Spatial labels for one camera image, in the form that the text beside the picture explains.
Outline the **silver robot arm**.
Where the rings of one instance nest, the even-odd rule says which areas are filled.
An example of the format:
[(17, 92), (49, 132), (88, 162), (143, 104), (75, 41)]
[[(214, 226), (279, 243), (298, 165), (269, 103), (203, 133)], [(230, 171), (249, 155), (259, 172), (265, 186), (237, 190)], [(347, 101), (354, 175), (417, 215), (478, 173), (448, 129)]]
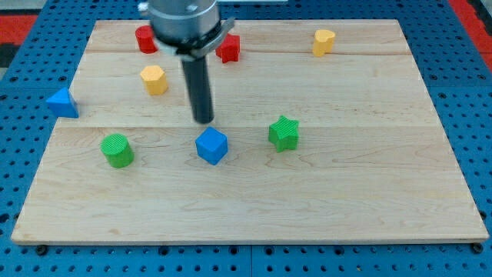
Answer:
[(235, 19), (223, 20), (216, 0), (147, 0), (138, 11), (150, 20), (157, 46), (180, 58), (194, 120), (212, 122), (206, 56), (226, 39)]

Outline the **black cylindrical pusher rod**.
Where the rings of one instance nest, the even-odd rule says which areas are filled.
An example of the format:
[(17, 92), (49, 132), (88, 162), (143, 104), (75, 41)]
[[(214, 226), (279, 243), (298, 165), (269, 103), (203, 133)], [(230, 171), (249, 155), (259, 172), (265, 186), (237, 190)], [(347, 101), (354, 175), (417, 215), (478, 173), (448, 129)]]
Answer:
[(193, 118), (199, 124), (208, 124), (214, 119), (214, 109), (207, 60), (203, 56), (193, 61), (183, 60), (181, 65)]

